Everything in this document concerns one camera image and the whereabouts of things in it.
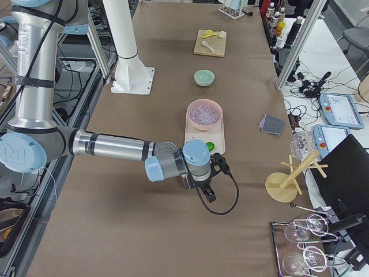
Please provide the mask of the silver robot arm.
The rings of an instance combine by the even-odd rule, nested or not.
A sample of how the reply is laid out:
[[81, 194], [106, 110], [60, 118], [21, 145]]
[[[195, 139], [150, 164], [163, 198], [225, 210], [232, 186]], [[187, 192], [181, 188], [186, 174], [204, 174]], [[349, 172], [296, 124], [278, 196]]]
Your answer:
[[213, 202], [210, 182], [230, 175], [225, 158], [198, 139], [182, 148], [171, 142], [98, 134], [52, 120], [58, 35], [66, 27], [88, 29], [87, 1], [13, 1], [18, 29], [16, 113], [1, 137], [1, 162], [29, 173], [67, 155], [87, 154], [143, 161], [149, 180], [181, 176], [202, 202]]

